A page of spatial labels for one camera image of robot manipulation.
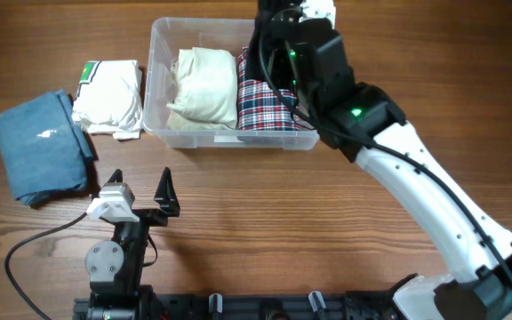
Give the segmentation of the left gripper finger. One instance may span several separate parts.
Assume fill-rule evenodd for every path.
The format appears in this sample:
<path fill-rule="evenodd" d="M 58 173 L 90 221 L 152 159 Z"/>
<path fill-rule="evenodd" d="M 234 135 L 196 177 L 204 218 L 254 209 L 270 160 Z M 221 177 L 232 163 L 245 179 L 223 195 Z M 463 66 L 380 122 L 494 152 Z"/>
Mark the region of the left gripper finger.
<path fill-rule="evenodd" d="M 172 173 L 169 167 L 165 167 L 158 183 L 154 201 L 159 204 L 159 209 L 169 217 L 180 216 L 180 204 L 176 195 Z"/>
<path fill-rule="evenodd" d="M 121 169 L 116 169 L 107 181 L 109 183 L 117 183 L 123 181 L 123 172 Z"/>

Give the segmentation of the white cloth green patch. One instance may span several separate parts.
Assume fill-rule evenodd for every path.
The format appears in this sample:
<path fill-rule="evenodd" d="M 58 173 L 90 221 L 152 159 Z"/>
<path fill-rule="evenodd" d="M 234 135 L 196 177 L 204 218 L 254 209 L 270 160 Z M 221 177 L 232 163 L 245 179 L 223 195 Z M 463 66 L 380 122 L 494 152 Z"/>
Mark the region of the white cloth green patch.
<path fill-rule="evenodd" d="M 142 72 L 136 60 L 88 60 L 80 77 L 72 120 L 89 134 L 136 140 L 142 129 Z"/>

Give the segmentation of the clear plastic storage container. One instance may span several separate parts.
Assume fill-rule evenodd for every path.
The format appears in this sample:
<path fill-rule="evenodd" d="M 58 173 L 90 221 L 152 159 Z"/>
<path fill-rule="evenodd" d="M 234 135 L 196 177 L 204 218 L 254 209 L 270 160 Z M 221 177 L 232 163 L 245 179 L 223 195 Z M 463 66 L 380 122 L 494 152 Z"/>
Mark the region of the clear plastic storage container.
<path fill-rule="evenodd" d="M 180 131 L 167 127 L 167 107 L 177 94 L 171 66 L 181 49 L 206 47 L 242 53 L 254 30 L 253 20 L 177 18 L 157 19 L 151 29 L 143 129 L 170 148 L 282 148 L 309 150 L 319 140 L 315 131 Z"/>

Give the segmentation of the cream cloth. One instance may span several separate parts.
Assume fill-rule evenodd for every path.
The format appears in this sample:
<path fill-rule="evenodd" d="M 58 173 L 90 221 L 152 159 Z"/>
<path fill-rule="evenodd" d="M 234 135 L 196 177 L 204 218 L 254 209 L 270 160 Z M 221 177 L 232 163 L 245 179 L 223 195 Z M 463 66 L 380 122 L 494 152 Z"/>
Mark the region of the cream cloth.
<path fill-rule="evenodd" d="M 167 104 L 171 130 L 235 130 L 236 58 L 225 50 L 181 49 L 172 64 L 177 93 Z"/>

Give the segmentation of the red blue plaid cloth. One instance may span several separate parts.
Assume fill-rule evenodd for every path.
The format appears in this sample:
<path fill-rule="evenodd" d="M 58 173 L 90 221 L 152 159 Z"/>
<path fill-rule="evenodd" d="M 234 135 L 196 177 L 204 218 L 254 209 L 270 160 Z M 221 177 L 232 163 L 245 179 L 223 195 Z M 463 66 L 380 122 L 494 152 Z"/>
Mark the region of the red blue plaid cloth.
<path fill-rule="evenodd" d="M 283 104 L 268 84 L 246 76 L 248 47 L 237 61 L 237 129 L 240 131 L 299 131 L 311 126 Z"/>

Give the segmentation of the black cloth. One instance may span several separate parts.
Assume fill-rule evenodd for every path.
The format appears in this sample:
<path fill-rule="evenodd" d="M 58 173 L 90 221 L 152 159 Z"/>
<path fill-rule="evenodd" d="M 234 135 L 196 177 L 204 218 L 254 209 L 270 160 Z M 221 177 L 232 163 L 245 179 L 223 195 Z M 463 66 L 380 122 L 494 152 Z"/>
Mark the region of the black cloth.
<path fill-rule="evenodd" d="M 258 0 L 257 13 L 254 19 L 254 30 L 246 53 L 245 75 L 250 80 L 263 81 L 260 55 L 264 52 L 260 48 L 260 36 L 264 25 L 269 19 L 284 8 L 283 0 Z"/>

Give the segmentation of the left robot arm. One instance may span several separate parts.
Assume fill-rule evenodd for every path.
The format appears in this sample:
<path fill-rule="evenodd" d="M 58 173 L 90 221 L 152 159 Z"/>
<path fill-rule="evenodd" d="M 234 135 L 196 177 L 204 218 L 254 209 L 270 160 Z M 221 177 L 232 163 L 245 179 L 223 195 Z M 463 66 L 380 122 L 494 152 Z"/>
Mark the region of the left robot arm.
<path fill-rule="evenodd" d="M 85 257 L 90 276 L 88 301 L 77 300 L 75 319 L 138 320 L 168 319 L 168 309 L 157 298 L 153 287 L 140 282 L 152 227 L 165 227 L 170 217 L 180 215 L 180 204 L 172 184 L 172 174 L 165 168 L 154 195 L 158 206 L 134 209 L 135 196 L 123 182 L 117 169 L 86 209 L 92 220 L 114 225 L 111 239 L 92 246 Z"/>

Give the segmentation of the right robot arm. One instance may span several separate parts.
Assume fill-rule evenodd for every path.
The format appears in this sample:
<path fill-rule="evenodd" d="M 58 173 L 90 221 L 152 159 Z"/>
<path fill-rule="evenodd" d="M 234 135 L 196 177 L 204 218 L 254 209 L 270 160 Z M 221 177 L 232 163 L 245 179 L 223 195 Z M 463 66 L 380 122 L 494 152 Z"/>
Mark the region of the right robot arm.
<path fill-rule="evenodd" d="M 257 51 L 270 89 L 291 88 L 290 110 L 383 185 L 428 234 L 447 271 L 412 275 L 390 292 L 402 319 L 501 319 L 512 312 L 512 232 L 489 217 L 432 157 L 381 88 L 358 83 L 340 34 L 300 4 L 260 14 Z"/>

